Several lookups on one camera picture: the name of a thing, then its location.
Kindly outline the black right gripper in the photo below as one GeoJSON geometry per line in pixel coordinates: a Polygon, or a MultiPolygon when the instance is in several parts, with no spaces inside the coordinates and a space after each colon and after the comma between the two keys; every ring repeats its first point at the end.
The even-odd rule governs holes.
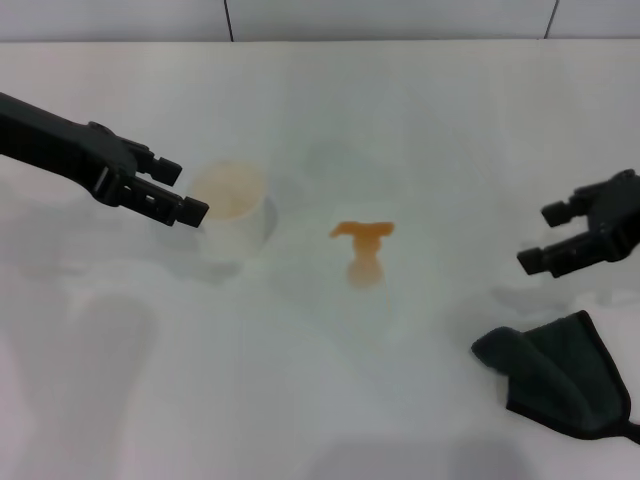
{"type": "Polygon", "coordinates": [[[639,175],[623,170],[580,187],[567,201],[543,207],[541,214],[550,227],[585,217],[587,232],[519,252],[517,259],[528,275],[547,272],[559,278],[598,263],[621,261],[639,244],[639,175]]]}

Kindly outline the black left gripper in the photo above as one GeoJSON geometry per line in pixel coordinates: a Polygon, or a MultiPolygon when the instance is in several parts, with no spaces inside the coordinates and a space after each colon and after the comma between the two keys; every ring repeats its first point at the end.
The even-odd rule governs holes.
{"type": "Polygon", "coordinates": [[[146,145],[123,143],[95,122],[75,123],[6,94],[1,95],[1,154],[64,177],[105,205],[120,204],[167,226],[198,228],[209,210],[204,202],[135,178],[138,171],[175,184],[182,172],[146,145]]]}

